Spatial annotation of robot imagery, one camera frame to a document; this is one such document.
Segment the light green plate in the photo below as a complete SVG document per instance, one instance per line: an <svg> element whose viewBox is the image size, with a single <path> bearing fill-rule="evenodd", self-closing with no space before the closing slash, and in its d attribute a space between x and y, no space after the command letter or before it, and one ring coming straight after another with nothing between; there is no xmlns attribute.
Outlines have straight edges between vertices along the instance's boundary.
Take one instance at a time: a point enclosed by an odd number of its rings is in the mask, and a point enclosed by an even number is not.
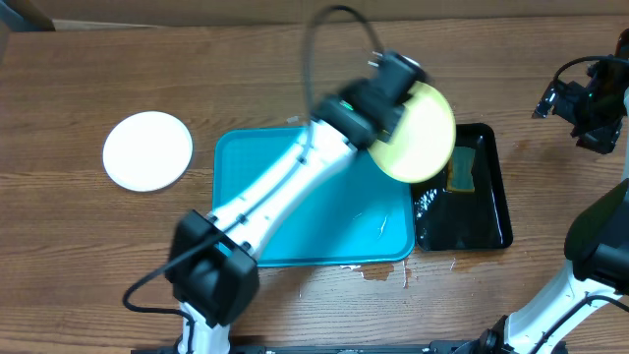
<svg viewBox="0 0 629 354"><path fill-rule="evenodd" d="M417 82L410 95L389 141L374 142L369 154L389 177L415 184L429 180L447 164L456 141L456 122L449 102L436 88Z"/></svg>

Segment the green and yellow sponge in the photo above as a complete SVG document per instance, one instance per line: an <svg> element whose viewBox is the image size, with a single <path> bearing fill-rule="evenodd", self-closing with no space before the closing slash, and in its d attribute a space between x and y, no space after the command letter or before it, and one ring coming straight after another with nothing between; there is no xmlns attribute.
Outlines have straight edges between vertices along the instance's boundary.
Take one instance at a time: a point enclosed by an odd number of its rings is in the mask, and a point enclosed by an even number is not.
<svg viewBox="0 0 629 354"><path fill-rule="evenodd" d="M474 193L473 167L476 151L455 147L447 165L446 190L453 193Z"/></svg>

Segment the white plate front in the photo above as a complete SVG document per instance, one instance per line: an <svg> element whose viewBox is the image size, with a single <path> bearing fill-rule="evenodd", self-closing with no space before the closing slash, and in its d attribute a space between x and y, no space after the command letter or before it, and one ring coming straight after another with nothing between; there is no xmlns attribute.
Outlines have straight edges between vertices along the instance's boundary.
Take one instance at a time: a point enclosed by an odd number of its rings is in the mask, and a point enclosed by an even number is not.
<svg viewBox="0 0 629 354"><path fill-rule="evenodd" d="M192 134L181 120L165 112L144 111L111 130L103 144L102 164L120 187L148 193L179 180L193 153Z"/></svg>

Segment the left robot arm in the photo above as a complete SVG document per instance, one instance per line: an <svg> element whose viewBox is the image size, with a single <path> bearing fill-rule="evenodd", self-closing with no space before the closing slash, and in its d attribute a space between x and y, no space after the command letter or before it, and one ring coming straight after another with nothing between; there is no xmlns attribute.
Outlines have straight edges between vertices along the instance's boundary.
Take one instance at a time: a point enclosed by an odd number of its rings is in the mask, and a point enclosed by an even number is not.
<svg viewBox="0 0 629 354"><path fill-rule="evenodd" d="M192 210L177 224L165 277L184 319L178 352L229 352L229 326L257 294L257 259L276 229L359 150L392 138L411 87L427 74L394 51L375 65L372 78L316 105L307 130L248 189L207 216Z"/></svg>

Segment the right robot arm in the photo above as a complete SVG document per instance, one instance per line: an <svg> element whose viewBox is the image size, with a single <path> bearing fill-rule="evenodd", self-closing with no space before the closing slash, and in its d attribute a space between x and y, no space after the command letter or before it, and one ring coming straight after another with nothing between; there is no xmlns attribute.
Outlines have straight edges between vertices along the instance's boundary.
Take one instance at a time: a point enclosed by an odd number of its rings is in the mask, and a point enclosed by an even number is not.
<svg viewBox="0 0 629 354"><path fill-rule="evenodd" d="M557 115L569 122L580 148L613 152L628 116L628 33L614 53L586 56L589 82L581 86L552 78L533 115ZM502 317L459 353L564 353L565 336L607 304L628 307L628 182L585 209L564 242L565 264L523 308Z"/></svg>

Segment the teal plastic tray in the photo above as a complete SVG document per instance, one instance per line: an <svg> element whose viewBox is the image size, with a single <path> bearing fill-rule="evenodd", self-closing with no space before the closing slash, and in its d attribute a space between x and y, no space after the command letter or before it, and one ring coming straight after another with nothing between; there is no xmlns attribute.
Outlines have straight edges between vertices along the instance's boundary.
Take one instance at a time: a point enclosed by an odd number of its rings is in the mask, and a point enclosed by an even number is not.
<svg viewBox="0 0 629 354"><path fill-rule="evenodd" d="M215 147L212 204L249 187L301 135L299 128L235 130ZM384 174L366 153L311 192L285 219L261 267L397 262L415 245L409 185Z"/></svg>

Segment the black rectangular water tray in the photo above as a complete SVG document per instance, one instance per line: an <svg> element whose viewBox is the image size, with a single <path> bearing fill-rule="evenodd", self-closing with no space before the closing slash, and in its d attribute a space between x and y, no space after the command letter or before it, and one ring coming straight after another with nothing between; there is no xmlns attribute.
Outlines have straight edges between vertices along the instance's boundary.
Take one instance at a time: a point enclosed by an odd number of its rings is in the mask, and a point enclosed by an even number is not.
<svg viewBox="0 0 629 354"><path fill-rule="evenodd" d="M478 251L509 247L513 231L493 129L484 123L456 126L455 147L476 151L475 192L446 190L447 164L411 186L417 245L424 251Z"/></svg>

